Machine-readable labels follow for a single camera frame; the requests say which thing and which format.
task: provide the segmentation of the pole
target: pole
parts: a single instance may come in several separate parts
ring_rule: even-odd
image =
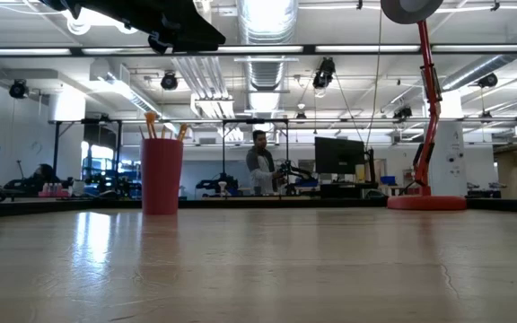
[[[226,149],[226,146],[224,145],[224,125],[226,124],[225,121],[223,121],[223,174],[226,174],[226,165],[225,165],[225,156],[226,156],[226,153],[225,153],[225,149]]]
[[[59,155],[59,130],[61,130],[61,121],[55,124],[55,148],[53,150],[53,173],[57,176],[57,157]]]
[[[118,129],[117,129],[117,147],[115,147],[115,165],[113,165],[115,169],[115,190],[118,188],[118,164],[121,159],[121,140],[123,137],[123,122],[118,121]]]
[[[420,51],[424,60],[424,80],[426,88],[426,97],[430,104],[430,122],[425,133],[424,148],[420,152],[418,164],[415,165],[415,181],[420,185],[420,195],[430,196],[431,189],[428,185],[428,166],[432,151],[434,150],[434,137],[436,136],[436,127],[438,126],[438,118],[440,116],[440,103],[436,93],[436,82],[434,63],[432,61],[432,50],[428,39],[428,28],[426,21],[418,22],[418,30],[420,32]]]
[[[286,159],[289,160],[289,153],[288,153],[288,120],[286,120]]]

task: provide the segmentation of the pen holder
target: pen holder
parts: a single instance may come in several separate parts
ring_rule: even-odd
[[[179,208],[183,143],[144,139],[141,149],[143,214],[175,215]]]

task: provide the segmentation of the monitor screen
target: monitor screen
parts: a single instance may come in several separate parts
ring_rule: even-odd
[[[363,142],[316,137],[314,149],[319,174],[355,174],[365,163]]]

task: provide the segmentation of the black frame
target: black frame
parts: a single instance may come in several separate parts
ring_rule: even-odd
[[[18,53],[14,54],[13,52],[0,53],[0,58],[34,58],[34,57],[194,57],[194,56],[214,56],[214,57],[246,57],[246,56],[372,56],[377,55],[379,53],[378,50],[354,50],[354,51],[345,51],[345,50],[329,50],[329,51],[320,51],[317,52],[317,46],[379,46],[376,43],[366,43],[366,44],[280,44],[280,45],[269,45],[269,47],[288,47],[288,46],[299,46],[302,47],[301,51],[277,51],[273,52],[265,52],[262,50],[255,50],[255,48],[260,47],[259,45],[223,45],[219,46],[219,48],[246,48],[247,50],[241,52],[224,52],[224,51],[203,51],[203,52],[183,52],[183,53],[165,53],[163,55],[155,53],[148,46],[123,46],[123,47],[4,47],[0,48],[0,50],[19,50],[19,49],[67,49],[66,52],[69,54],[45,54],[42,53],[31,53],[31,54],[23,54]],[[420,55],[420,45],[419,44],[400,44],[400,43],[390,43],[390,44],[381,44],[381,46],[416,46],[416,50],[388,50],[381,51],[380,54],[383,56],[398,56],[398,55]],[[500,54],[517,54],[517,50],[501,50],[500,48],[487,48],[480,49],[476,51],[472,50],[455,50],[455,51],[443,51],[436,50],[437,46],[501,46],[501,47],[515,47],[517,43],[434,43],[430,44],[431,49],[433,50],[433,54],[436,55],[500,55]],[[108,53],[85,53],[87,49],[104,49]]]

